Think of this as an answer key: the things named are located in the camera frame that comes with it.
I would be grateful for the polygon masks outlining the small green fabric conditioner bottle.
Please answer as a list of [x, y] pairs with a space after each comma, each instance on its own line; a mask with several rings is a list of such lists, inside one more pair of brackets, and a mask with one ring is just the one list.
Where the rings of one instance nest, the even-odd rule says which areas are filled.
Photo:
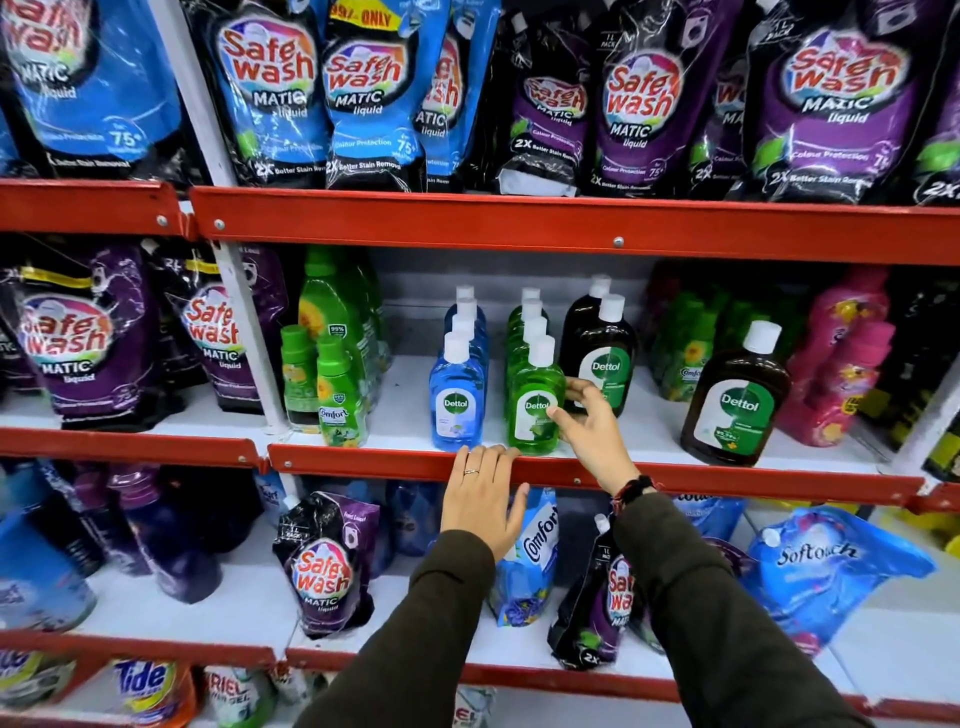
[[317, 339], [317, 398], [319, 427], [328, 447], [360, 448], [368, 437], [364, 379], [344, 340], [331, 335]]
[[299, 324], [283, 326], [280, 334], [287, 418], [295, 431], [320, 434], [316, 343], [309, 331]]

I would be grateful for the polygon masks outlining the purple detergent pouch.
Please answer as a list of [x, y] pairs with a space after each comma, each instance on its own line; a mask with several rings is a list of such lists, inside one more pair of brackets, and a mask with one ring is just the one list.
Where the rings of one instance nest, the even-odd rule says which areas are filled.
[[584, 193], [662, 195], [686, 159], [743, 0], [605, 0]]
[[[261, 415], [262, 405], [232, 302], [210, 247], [145, 238], [147, 262], [158, 278], [174, 331], [183, 334], [226, 412]], [[277, 344], [289, 297], [280, 256], [265, 245], [240, 245], [242, 271], [265, 342]]]
[[746, 171], [742, 127], [748, 77], [747, 41], [732, 41], [706, 97], [691, 141], [687, 197], [721, 200]]
[[590, 21], [569, 3], [510, 17], [510, 114], [495, 189], [503, 196], [574, 198], [589, 131]]
[[748, 200], [860, 205], [914, 140], [960, 0], [772, 0], [750, 32]]
[[160, 309], [137, 240], [11, 235], [0, 323], [65, 431], [150, 431], [185, 410], [162, 370]]
[[926, 135], [910, 176], [911, 203], [960, 208], [960, 0], [949, 19], [923, 124]]
[[614, 664], [630, 622], [635, 579], [615, 541], [614, 522], [613, 515], [594, 516], [597, 535], [587, 568], [564, 596], [548, 632], [553, 657], [569, 671]]
[[314, 491], [280, 517], [272, 552], [298, 600], [307, 639], [366, 625], [372, 617], [379, 512], [378, 504]]

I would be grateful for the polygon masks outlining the person's left hand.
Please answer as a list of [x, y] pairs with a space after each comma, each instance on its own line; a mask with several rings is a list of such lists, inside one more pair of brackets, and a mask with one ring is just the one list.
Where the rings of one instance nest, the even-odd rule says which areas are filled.
[[494, 562], [499, 562], [508, 551], [498, 550], [498, 500], [505, 486], [511, 492], [513, 464], [520, 451], [501, 444], [497, 482], [491, 488], [481, 488], [480, 464], [486, 446], [470, 449], [464, 445], [462, 448], [462, 485], [456, 491], [444, 493], [440, 531], [462, 530], [477, 536], [489, 547]]

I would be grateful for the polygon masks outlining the person's right hand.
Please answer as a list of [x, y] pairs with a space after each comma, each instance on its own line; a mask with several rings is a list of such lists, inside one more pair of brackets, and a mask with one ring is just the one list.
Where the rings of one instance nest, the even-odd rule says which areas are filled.
[[583, 467], [611, 497], [641, 477], [623, 443], [618, 419], [601, 391], [591, 381], [567, 377], [565, 396], [581, 405], [583, 441], [571, 446]]

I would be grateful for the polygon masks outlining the person's right forearm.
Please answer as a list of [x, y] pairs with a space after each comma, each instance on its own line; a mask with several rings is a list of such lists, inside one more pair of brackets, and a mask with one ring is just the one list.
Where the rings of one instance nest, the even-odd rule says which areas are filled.
[[874, 728], [741, 586], [672, 498], [631, 481], [613, 538], [692, 728]]

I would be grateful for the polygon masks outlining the brown antiseptic bottle white cap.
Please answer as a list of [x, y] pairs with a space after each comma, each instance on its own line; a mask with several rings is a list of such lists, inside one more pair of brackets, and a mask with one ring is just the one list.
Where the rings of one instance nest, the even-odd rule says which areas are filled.
[[594, 274], [591, 278], [589, 290], [582, 297], [576, 298], [567, 310], [562, 336], [576, 336], [597, 318], [602, 298], [610, 292], [612, 278], [606, 274]]
[[597, 318], [576, 336], [561, 334], [558, 365], [564, 375], [592, 382], [619, 417], [635, 369], [638, 336], [625, 319], [625, 297], [607, 293]]

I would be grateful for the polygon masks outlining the white shelf upright post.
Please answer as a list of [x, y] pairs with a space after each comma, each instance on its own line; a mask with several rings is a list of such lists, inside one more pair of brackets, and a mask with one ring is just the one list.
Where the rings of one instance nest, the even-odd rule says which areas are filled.
[[148, 4], [211, 181], [211, 185], [191, 189], [193, 217], [220, 268], [266, 419], [265, 433], [268, 441], [273, 441], [287, 435], [290, 424], [270, 358], [271, 348], [263, 337], [241, 252], [236, 249], [239, 239], [228, 237], [226, 223], [203, 207], [211, 193], [239, 191], [234, 165], [180, 1], [148, 0]]

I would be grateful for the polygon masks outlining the green white detergent pouch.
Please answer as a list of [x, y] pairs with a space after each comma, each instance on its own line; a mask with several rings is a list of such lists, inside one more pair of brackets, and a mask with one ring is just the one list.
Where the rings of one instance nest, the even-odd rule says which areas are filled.
[[263, 668], [207, 665], [203, 686], [218, 728], [265, 728], [277, 692]]

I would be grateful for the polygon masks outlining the orange detergent pouch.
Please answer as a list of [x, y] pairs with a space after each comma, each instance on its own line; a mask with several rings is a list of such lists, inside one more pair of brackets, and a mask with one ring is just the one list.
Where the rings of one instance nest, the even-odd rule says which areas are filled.
[[187, 728], [198, 713], [191, 668], [177, 661], [115, 659], [111, 678], [132, 728]]

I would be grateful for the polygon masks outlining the large green fabric conditioner bottle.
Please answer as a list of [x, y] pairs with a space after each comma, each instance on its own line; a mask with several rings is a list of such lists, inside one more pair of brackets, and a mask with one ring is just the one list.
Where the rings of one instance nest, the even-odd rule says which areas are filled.
[[393, 355], [387, 340], [383, 297], [374, 263], [363, 247], [333, 246], [331, 250], [340, 269], [354, 281], [354, 288], [365, 302], [376, 340], [380, 372], [385, 375], [392, 364]]
[[379, 364], [362, 286], [342, 254], [330, 247], [307, 247], [304, 273], [298, 321], [313, 340], [325, 336], [342, 339], [364, 405], [371, 410], [378, 393]]

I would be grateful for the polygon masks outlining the large brown antiseptic bottle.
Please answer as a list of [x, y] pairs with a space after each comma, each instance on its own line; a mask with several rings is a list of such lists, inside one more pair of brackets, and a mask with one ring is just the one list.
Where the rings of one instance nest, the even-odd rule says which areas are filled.
[[782, 327], [752, 321], [742, 343], [704, 366], [680, 431], [688, 454], [714, 464], [753, 467], [791, 390], [791, 375], [774, 358]]

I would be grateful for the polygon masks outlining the large blue softener pouch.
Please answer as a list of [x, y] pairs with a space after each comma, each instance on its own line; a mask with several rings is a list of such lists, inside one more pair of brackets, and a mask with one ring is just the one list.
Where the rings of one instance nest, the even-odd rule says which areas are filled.
[[747, 554], [741, 584], [811, 658], [888, 580], [924, 579], [937, 568], [906, 538], [827, 505], [761, 528]]

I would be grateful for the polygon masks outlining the dark blue liquid pouch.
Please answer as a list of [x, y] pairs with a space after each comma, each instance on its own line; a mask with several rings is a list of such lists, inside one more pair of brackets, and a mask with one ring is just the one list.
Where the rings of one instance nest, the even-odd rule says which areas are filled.
[[111, 464], [106, 486], [159, 588], [185, 604], [217, 590], [219, 558], [244, 544], [262, 513], [249, 469]]

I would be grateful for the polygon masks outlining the pink fabric conditioner bottle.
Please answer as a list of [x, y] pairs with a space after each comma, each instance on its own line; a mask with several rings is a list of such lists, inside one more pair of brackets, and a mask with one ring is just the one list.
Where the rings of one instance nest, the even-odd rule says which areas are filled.
[[840, 281], [814, 298], [806, 331], [788, 360], [793, 375], [807, 378], [862, 319], [884, 321], [890, 310], [885, 265], [850, 266]]
[[787, 400], [776, 427], [803, 445], [837, 446], [874, 388], [895, 332], [888, 321], [858, 321], [814, 370], [806, 388]]

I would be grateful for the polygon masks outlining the white shelf board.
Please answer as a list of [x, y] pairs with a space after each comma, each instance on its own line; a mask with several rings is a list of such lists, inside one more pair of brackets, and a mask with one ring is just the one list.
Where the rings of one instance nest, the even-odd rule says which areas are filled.
[[[361, 447], [325, 446], [319, 435], [294, 433], [285, 442], [269, 445], [272, 466], [299, 475], [439, 480], [449, 471], [452, 454], [432, 441], [428, 376], [435, 361], [435, 356], [394, 358], [378, 402], [366, 418], [367, 437]], [[633, 461], [648, 467], [701, 466], [680, 446], [688, 409], [686, 404], [660, 398], [647, 370], [637, 368], [618, 419]], [[856, 440], [821, 448], [803, 445], [775, 430], [755, 468], [877, 477], [881, 460]]]
[[[249, 539], [229, 554], [222, 583], [207, 599], [187, 605], [164, 595], [145, 577], [104, 568], [89, 580], [97, 602], [68, 632], [149, 640], [219, 639], [229, 645], [269, 647], [277, 661], [338, 671], [389, 616], [406, 594], [417, 559], [396, 557], [371, 582], [375, 611], [370, 622], [340, 636], [312, 641], [299, 625], [299, 608], [270, 552], [272, 529], [258, 523]], [[498, 627], [482, 613], [468, 663], [546, 667], [550, 620]], [[893, 611], [866, 607], [854, 615], [833, 649], [817, 659], [820, 670], [844, 693], [855, 689], [869, 704], [883, 699], [960, 704], [960, 614]], [[613, 666], [598, 672], [672, 678], [666, 658], [628, 634]]]

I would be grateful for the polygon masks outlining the person's left forearm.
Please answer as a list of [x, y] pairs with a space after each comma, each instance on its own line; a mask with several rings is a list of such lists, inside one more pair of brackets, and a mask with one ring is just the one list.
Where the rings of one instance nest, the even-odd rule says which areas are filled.
[[466, 530], [441, 533], [403, 600], [293, 728], [451, 728], [495, 577], [484, 540]]

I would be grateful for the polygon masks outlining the red shelf rail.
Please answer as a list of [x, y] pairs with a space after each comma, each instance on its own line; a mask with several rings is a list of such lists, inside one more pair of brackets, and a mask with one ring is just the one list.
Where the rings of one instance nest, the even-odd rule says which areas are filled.
[[0, 233], [198, 238], [162, 181], [0, 178]]
[[263, 461], [249, 438], [27, 427], [0, 427], [0, 456], [256, 470]]
[[[552, 658], [548, 658], [543, 667], [469, 662], [462, 671], [462, 683], [594, 698], [680, 702], [672, 678], [602, 670], [578, 672], [559, 667]], [[844, 697], [875, 722], [918, 722], [921, 728], [930, 728], [934, 724], [960, 728], [960, 704], [957, 703], [883, 699], [872, 705], [854, 688], [845, 690]]]
[[149, 639], [55, 633], [38, 630], [0, 630], [0, 650], [43, 651], [104, 659], [136, 658], [180, 661], [193, 665], [266, 668], [277, 663], [269, 646], [228, 644], [219, 638]]
[[239, 242], [960, 266], [960, 209], [240, 188]]
[[[441, 451], [330, 447], [275, 443], [268, 446], [270, 465], [290, 475], [448, 481], [454, 454]], [[850, 503], [905, 506], [924, 485], [919, 477], [883, 474], [640, 464], [659, 490], [673, 495], [707, 495], [784, 502]], [[593, 489], [595, 478], [576, 459], [521, 456], [512, 466], [516, 483], [570, 489]]]

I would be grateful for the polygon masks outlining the light blue fabric conditioner pouch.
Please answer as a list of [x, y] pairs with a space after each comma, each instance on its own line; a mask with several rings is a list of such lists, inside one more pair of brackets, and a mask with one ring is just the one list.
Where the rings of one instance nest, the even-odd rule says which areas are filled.
[[500, 627], [532, 625], [546, 610], [559, 558], [556, 491], [532, 488], [520, 535], [497, 564], [487, 603]]

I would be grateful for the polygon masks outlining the blue detergent pouch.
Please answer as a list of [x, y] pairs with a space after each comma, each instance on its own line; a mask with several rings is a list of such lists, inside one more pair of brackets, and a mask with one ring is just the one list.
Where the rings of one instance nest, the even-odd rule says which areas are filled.
[[450, 0], [330, 0], [320, 73], [332, 123], [327, 189], [426, 191], [414, 120], [449, 18]]
[[0, 0], [0, 61], [55, 179], [184, 185], [184, 115], [148, 0]]
[[450, 0], [430, 89], [414, 117], [426, 191], [464, 189], [474, 124], [501, 15], [501, 0]]
[[330, 0], [178, 0], [242, 187], [321, 189]]

